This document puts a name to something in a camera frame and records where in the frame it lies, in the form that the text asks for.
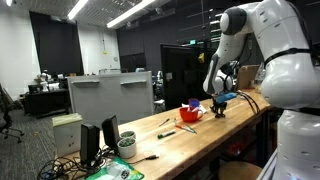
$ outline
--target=desk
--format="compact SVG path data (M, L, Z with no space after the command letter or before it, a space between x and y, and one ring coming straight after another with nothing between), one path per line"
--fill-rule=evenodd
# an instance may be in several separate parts
M271 108L260 94L254 92L249 94L259 105L261 113ZM212 100L201 101L201 104L209 109ZM188 172L190 167L199 167L201 162L209 162L210 158L212 159L220 153L218 150L220 145L223 145L232 135L246 126L264 122L261 121L263 118L255 117L247 101L239 97L228 102L225 115L224 119L216 119L209 110L201 120L189 123L198 134L177 129L176 134L160 140L157 138L158 134L174 129L174 118L180 125L184 125L178 109L119 125L120 132L133 130L137 136L137 154L126 161L134 162L158 153L159 159L143 161L134 167L142 172L147 180L173 179L176 176L183 176L183 173ZM170 121L159 127L159 124L167 118L170 118ZM104 145L102 133L100 143L100 145Z
M51 111L63 109L63 113L69 113L70 98L67 89L33 93L25 95L25 114L46 114Z

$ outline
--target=laboratory room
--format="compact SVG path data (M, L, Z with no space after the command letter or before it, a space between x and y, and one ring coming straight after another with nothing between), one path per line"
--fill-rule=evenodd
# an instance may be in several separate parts
M0 0L0 179L319 179L319 8Z

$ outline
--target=white box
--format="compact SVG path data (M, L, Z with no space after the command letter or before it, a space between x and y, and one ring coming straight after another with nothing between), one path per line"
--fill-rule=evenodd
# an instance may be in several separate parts
M58 157L80 150L82 122L81 115L77 113L52 118Z

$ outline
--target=humanoid robot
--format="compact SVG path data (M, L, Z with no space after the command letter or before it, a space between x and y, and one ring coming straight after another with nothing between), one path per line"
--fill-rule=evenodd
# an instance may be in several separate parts
M203 84L210 95L222 91L220 67L236 59L246 35L254 33L266 69L261 94L272 106L285 109L278 122L275 180L320 178L320 68L311 61L302 22L296 8L284 0L227 9L220 19L219 48Z

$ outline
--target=wooden workbench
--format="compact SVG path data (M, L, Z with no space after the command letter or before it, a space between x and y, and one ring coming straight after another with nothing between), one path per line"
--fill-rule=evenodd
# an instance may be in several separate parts
M259 105L261 114L270 108L261 94L250 91L249 95ZM179 115L179 109L120 125L120 132L135 131L137 138L137 154L125 160L135 162L157 153L160 158L143 161L134 167L143 173L147 180L173 179L198 161L206 159L219 145L257 119L248 102L240 97L228 102L226 117L221 119L216 119L215 114L210 111L211 99L201 101L201 104L208 110L207 113L201 120L189 123L197 134L176 128L176 134L162 139L157 138L158 134L175 129L174 118L179 125L185 126ZM159 127L159 124L167 118L170 118L170 121ZM102 147L104 145L102 133L100 137Z

